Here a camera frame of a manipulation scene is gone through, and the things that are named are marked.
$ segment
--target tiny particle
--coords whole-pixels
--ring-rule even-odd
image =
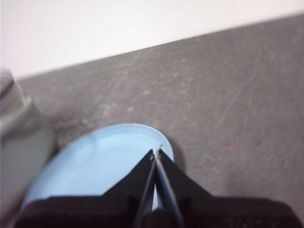
[[[149,94],[150,94],[150,91],[149,91],[149,90],[145,90],[142,94],[143,94],[143,95],[149,95]]]
[[[133,110],[134,110],[134,107],[128,107],[128,108],[127,108],[127,112],[128,112],[128,113],[131,113]]]

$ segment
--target scratch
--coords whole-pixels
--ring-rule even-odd
[[[213,131],[213,133],[212,133],[212,135],[211,135],[211,137],[210,137],[210,139],[209,139],[209,142],[207,143],[207,146],[206,146],[206,149],[205,149],[204,153],[206,153],[206,151],[209,149],[210,143],[212,142],[212,139],[213,139],[213,137],[214,137],[214,134],[215,134],[215,132],[217,131],[217,129],[218,129],[218,127],[219,127],[219,124],[223,121],[223,119],[224,119],[224,117],[225,117],[225,115],[226,115],[226,112],[227,112],[228,109],[231,107],[231,105],[235,102],[235,100],[237,99],[237,97],[239,96],[239,94],[242,92],[243,88],[244,88],[244,85],[241,87],[241,89],[239,90],[239,92],[235,95],[235,97],[232,99],[232,101],[230,102],[230,104],[229,104],[229,105],[227,106],[227,108],[225,109],[225,111],[224,111],[222,117],[220,118],[220,120],[218,121],[217,125],[216,125],[215,128],[214,128],[214,131]]]
[[[246,127],[247,127],[247,122],[248,122],[248,111],[249,111],[249,108],[250,108],[251,100],[252,100],[252,96],[251,96],[251,98],[249,99],[249,102],[248,102],[248,105],[247,105],[247,110],[246,110],[246,114],[245,114],[244,129],[246,129]]]

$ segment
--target gray countertop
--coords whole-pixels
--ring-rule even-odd
[[[111,124],[146,124],[212,194],[280,200],[304,221],[304,15],[20,82],[60,148]]]

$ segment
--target glass jar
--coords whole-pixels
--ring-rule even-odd
[[[1,222],[17,208],[38,171],[55,150],[55,133],[33,100],[1,69]]]

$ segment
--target blue plastic lid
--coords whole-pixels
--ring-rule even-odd
[[[160,145],[174,160],[167,138],[146,125],[125,123],[86,134],[46,165],[32,182],[22,207],[51,196],[102,195]]]

